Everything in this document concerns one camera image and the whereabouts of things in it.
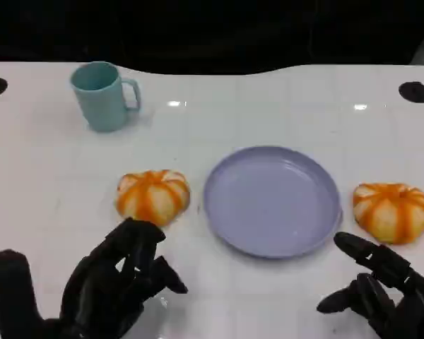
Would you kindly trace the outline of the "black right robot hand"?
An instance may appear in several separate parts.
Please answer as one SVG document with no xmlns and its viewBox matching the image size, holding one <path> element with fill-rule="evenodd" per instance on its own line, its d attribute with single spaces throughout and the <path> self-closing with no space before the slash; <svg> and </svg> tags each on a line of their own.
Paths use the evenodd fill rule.
<svg viewBox="0 0 424 339">
<path fill-rule="evenodd" d="M 424 276 L 389 247 L 347 232 L 337 232 L 335 245 L 371 270 L 325 297 L 322 314 L 346 309 L 365 318 L 380 338 L 424 338 Z"/>
</svg>

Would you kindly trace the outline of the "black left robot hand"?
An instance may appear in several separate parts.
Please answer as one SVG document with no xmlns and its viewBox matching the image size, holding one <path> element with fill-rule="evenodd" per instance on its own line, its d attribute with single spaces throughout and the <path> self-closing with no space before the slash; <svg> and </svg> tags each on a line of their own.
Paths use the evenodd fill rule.
<svg viewBox="0 0 424 339">
<path fill-rule="evenodd" d="M 61 338 L 122 338 L 148 299 L 187 286 L 163 256 L 165 233 L 151 222 L 127 218 L 76 266 L 64 288 Z"/>
</svg>

